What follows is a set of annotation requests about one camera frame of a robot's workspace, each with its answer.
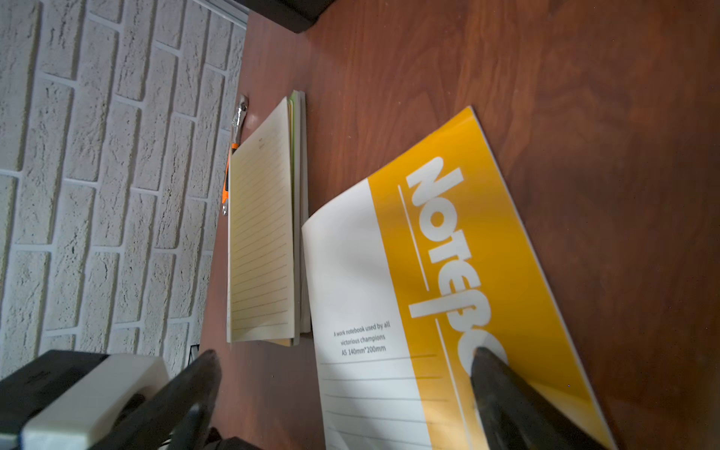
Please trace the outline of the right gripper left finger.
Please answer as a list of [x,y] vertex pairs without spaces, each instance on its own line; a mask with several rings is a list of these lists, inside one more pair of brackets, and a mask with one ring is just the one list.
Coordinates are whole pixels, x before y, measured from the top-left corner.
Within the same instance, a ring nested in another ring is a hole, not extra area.
[[204,448],[221,378],[217,352],[203,352],[93,448]]

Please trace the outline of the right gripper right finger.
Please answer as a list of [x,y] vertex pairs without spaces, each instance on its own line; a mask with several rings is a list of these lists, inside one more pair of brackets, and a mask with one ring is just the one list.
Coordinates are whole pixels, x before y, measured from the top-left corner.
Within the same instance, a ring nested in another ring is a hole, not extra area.
[[601,449],[491,350],[474,351],[472,391],[490,449]]

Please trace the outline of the yellow cover notebook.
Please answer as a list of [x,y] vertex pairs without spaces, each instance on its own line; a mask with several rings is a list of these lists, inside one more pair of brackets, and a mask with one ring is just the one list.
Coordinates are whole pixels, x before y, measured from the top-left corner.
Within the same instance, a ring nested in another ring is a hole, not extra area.
[[302,233],[327,448],[486,448],[480,347],[616,447],[472,108]]
[[230,343],[296,346],[311,331],[302,226],[309,218],[306,95],[284,97],[228,158]]

